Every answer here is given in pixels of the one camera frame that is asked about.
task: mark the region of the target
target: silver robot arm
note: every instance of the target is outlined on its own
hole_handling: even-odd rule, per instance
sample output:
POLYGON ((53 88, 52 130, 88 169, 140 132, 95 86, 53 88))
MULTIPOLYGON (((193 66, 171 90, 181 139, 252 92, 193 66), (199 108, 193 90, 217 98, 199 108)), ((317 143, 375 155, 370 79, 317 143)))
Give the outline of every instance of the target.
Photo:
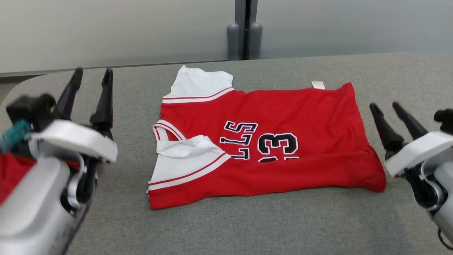
POLYGON ((28 171, 0 208, 0 254, 64 254, 83 221, 97 184, 97 167, 116 161, 113 142, 112 70, 90 125, 71 121, 82 69, 74 72, 59 101, 22 96, 6 110, 13 123, 29 125, 12 153, 33 157, 28 171), (78 162, 78 169, 66 162, 78 162))
POLYGON ((453 242, 453 110, 439 110, 434 120, 441 122, 440 131, 428 132, 398 103, 393 103, 398 117, 408 128, 412 138, 404 143, 384 120, 384 114, 374 103, 370 105, 382 145, 386 150, 385 167, 395 178, 404 178, 412 187, 414 198, 438 226, 441 237, 453 242))

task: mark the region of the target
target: white wall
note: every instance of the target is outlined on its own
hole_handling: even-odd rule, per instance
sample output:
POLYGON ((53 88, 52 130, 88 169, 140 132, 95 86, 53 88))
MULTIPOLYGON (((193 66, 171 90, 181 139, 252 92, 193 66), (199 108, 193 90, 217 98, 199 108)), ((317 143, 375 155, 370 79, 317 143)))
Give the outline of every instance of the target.
POLYGON ((227 59, 233 0, 2 0, 0 75, 227 59))
POLYGON ((261 58, 453 52, 451 0, 258 0, 261 58))

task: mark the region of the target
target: black number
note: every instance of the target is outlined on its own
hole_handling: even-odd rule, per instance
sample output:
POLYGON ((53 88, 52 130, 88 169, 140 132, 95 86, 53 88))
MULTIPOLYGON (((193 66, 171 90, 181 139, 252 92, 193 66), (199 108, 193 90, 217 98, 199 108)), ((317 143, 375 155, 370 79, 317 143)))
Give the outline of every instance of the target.
POLYGON ((224 129, 235 132, 235 133, 239 133, 244 128, 244 133, 254 133, 256 128, 258 127, 257 123, 247 123, 247 122, 239 122, 236 125, 236 127, 234 127, 234 125, 236 125, 236 123, 234 123, 233 121, 227 121, 225 123, 224 129))
POLYGON ((242 141, 239 140, 233 140, 233 139, 227 139, 226 137, 221 137, 220 138, 220 143, 234 143, 234 144, 240 144, 240 145, 249 145, 250 140, 252 139, 252 135, 250 134, 243 134, 241 135, 241 138, 243 139, 242 141))
MULTIPOLYGON (((283 147, 283 154, 285 155, 292 155, 294 152, 297 151, 299 148, 297 144, 297 137, 291 133, 283 133, 283 134, 263 134, 258 139, 258 150, 263 155, 270 155, 271 148, 279 148, 283 147)), ((299 157, 284 157, 284 159, 292 159, 292 158, 299 158, 299 157)), ((278 160, 277 157, 263 157, 259 160, 259 162, 270 162, 278 160)))
POLYGON ((243 159, 243 160, 247 160, 250 158, 249 148, 242 148, 242 149, 239 149, 239 151, 242 152, 242 155, 230 155, 230 156, 235 159, 243 159))

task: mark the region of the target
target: gray fabric surface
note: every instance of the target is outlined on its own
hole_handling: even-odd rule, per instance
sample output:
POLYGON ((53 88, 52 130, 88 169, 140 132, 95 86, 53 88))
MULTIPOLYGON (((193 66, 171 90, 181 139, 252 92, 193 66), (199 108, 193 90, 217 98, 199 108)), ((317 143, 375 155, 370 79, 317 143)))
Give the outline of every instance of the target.
MULTIPOLYGON (((398 53, 188 64, 226 71, 245 91, 296 89, 323 81, 326 88, 352 82, 371 145, 384 156, 368 105, 376 102, 406 140, 393 113, 398 100, 430 131, 436 110, 452 105, 453 57, 398 53)), ((100 176, 95 203, 69 254, 450 254, 437 227, 414 201, 403 180, 384 193, 361 188, 318 188, 254 197, 217 197, 151 211, 145 194, 156 160, 151 126, 161 98, 181 65, 117 68, 113 135, 118 162, 100 176)), ((101 93, 104 69, 86 70, 73 119, 88 122, 101 93)), ((71 72, 27 80, 20 94, 59 96, 71 72)), ((0 129, 10 125, 0 111, 0 129)))
POLYGON ((0 83, 0 102, 3 102, 3 99, 6 98, 6 95, 17 85, 16 84, 2 84, 0 83))

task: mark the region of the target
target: jersey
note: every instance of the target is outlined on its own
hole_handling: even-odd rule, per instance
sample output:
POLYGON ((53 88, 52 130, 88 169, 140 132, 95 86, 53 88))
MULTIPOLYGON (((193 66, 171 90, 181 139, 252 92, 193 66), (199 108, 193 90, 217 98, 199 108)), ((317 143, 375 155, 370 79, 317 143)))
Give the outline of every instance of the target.
POLYGON ((323 186, 385 189, 351 83, 246 93, 232 80, 225 72, 179 70, 153 126, 151 209, 323 186))

